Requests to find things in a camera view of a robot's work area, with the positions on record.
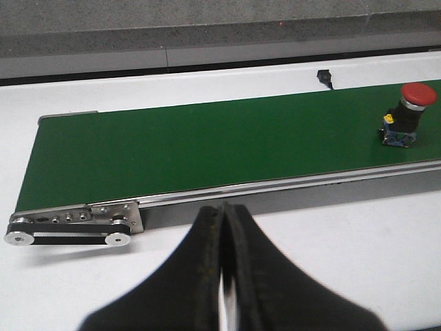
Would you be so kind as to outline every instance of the emergency stop button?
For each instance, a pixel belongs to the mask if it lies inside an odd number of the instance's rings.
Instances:
[[[401,87],[401,94],[406,101],[417,106],[428,106],[436,101],[436,92],[423,83],[407,83]]]

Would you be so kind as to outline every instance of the green belt surface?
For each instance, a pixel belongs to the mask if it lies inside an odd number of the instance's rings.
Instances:
[[[16,212],[441,159],[441,102],[381,144],[401,85],[45,118]]]

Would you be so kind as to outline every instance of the yellow label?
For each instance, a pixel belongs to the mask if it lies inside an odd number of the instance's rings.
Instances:
[[[388,124],[392,124],[393,123],[393,117],[392,114],[387,114],[386,116],[383,117],[383,119],[386,121],[386,123]]]

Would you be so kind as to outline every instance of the white tabletop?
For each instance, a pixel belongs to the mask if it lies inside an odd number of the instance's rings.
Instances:
[[[40,116],[325,90],[319,69],[330,69],[335,89],[441,79],[441,52],[1,87],[0,229],[14,212]],[[441,324],[440,171],[232,201],[247,203],[296,265],[391,330]],[[153,212],[148,230],[120,248],[0,242],[0,330],[75,330],[167,258],[198,206]]]

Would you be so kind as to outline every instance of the red mushroom button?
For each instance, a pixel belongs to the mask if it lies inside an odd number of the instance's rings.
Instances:
[[[404,84],[401,94],[408,102],[418,106],[428,106],[436,101],[436,92],[423,83]]]

